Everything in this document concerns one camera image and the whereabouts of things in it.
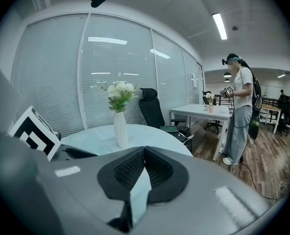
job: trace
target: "woman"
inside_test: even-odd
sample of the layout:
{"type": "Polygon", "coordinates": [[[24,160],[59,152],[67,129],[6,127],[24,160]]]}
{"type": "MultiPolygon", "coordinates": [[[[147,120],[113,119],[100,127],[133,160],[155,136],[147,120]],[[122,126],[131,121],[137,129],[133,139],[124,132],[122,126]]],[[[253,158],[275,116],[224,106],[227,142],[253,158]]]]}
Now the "woman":
{"type": "Polygon", "coordinates": [[[233,91],[228,97],[234,99],[234,110],[230,120],[226,146],[220,153],[227,157],[225,165],[237,165],[246,146],[249,123],[252,116],[253,74],[247,63],[236,54],[227,57],[228,68],[237,72],[233,91]]]}

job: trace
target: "cable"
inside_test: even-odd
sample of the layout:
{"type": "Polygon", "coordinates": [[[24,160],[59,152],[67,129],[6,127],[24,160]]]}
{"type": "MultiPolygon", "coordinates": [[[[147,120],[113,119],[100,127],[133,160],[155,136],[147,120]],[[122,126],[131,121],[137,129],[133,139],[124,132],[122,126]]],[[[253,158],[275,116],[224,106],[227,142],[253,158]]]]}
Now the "cable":
{"type": "MultiPolygon", "coordinates": [[[[247,147],[247,145],[248,145],[248,143],[249,143],[249,141],[250,141],[250,139],[251,138],[249,138],[249,140],[247,141],[247,144],[246,144],[246,146],[245,146],[245,148],[244,148],[244,151],[245,151],[245,149],[246,149],[246,147],[247,147]]],[[[266,199],[269,199],[269,200],[273,200],[272,201],[272,204],[274,203],[274,201],[277,199],[277,201],[279,200],[279,198],[278,198],[278,192],[279,193],[281,193],[281,194],[286,194],[285,193],[285,190],[289,190],[289,188],[288,188],[288,185],[290,185],[290,181],[289,180],[287,180],[287,179],[285,179],[284,181],[278,181],[278,187],[277,187],[277,190],[276,190],[276,195],[275,195],[275,197],[274,198],[268,198],[268,197],[265,197],[265,196],[263,196],[258,190],[257,190],[257,187],[256,187],[256,185],[255,185],[255,183],[254,183],[254,178],[253,178],[253,174],[252,174],[252,171],[251,171],[251,169],[246,165],[246,164],[243,164],[243,162],[241,162],[241,166],[242,165],[244,165],[245,167],[247,167],[248,169],[249,169],[249,172],[251,173],[251,177],[252,177],[252,183],[253,183],[253,185],[254,185],[254,187],[255,187],[255,190],[263,197],[263,198],[266,198],[266,199]]]]}

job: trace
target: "white flower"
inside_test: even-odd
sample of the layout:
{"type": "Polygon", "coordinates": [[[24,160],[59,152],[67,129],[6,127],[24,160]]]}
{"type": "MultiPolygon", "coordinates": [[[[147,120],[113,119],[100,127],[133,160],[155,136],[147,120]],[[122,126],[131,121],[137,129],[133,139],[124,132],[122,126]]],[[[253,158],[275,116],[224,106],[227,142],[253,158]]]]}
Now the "white flower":
{"type": "Polygon", "coordinates": [[[114,92],[112,92],[112,93],[108,93],[108,97],[114,99],[114,98],[119,98],[119,97],[121,97],[121,95],[120,95],[119,92],[114,91],[114,92]]]}
{"type": "Polygon", "coordinates": [[[116,86],[114,86],[114,85],[109,86],[107,89],[108,93],[113,93],[115,91],[117,91],[117,89],[116,89],[116,86]]]}
{"type": "Polygon", "coordinates": [[[125,89],[128,92],[133,92],[134,91],[134,86],[133,86],[133,84],[127,83],[125,89]]]}
{"type": "Polygon", "coordinates": [[[123,82],[119,82],[118,84],[116,84],[116,89],[118,92],[123,92],[126,90],[126,85],[123,82]]]}

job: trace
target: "glass wall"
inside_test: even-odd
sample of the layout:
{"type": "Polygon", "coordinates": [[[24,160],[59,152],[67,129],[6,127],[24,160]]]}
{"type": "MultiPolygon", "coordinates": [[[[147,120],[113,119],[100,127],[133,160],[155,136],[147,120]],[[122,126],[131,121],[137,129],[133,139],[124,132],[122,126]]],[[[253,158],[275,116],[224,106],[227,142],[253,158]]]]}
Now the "glass wall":
{"type": "Polygon", "coordinates": [[[112,124],[101,86],[124,81],[138,96],[127,105],[126,122],[146,124],[140,88],[154,88],[168,125],[170,109],[200,102],[200,72],[181,46],[138,23],[99,15],[44,20],[26,28],[16,53],[12,82],[24,96],[17,118],[33,105],[63,137],[112,124]]]}
{"type": "Polygon", "coordinates": [[[187,104],[186,75],[182,48],[153,31],[158,90],[165,125],[170,125],[170,109],[187,104]]]}
{"type": "Polygon", "coordinates": [[[199,103],[199,80],[196,60],[183,50],[185,61],[186,80],[188,85],[188,104],[199,103]]]}
{"type": "Polygon", "coordinates": [[[107,92],[100,86],[124,81],[137,86],[138,98],[127,105],[127,123],[146,124],[138,101],[140,88],[157,89],[153,43],[149,28],[127,21],[91,16],[81,55],[81,93],[89,128],[113,123],[107,92]]]}
{"type": "Polygon", "coordinates": [[[26,28],[12,77],[14,87],[24,96],[17,118],[33,105],[63,136],[83,130],[77,103],[76,63],[86,18],[58,17],[26,28]]]}

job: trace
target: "black hair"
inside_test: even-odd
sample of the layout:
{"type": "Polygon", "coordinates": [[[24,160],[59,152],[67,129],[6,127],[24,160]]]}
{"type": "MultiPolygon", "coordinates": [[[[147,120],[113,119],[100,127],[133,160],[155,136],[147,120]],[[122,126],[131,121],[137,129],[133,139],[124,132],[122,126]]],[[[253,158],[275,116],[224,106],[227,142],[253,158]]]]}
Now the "black hair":
{"type": "Polygon", "coordinates": [[[234,58],[234,57],[237,57],[238,58],[238,62],[241,64],[241,66],[245,66],[247,68],[249,68],[251,70],[251,68],[248,66],[248,64],[243,60],[241,59],[237,54],[234,54],[234,53],[230,53],[227,57],[227,61],[230,59],[230,58],[234,58]]]}

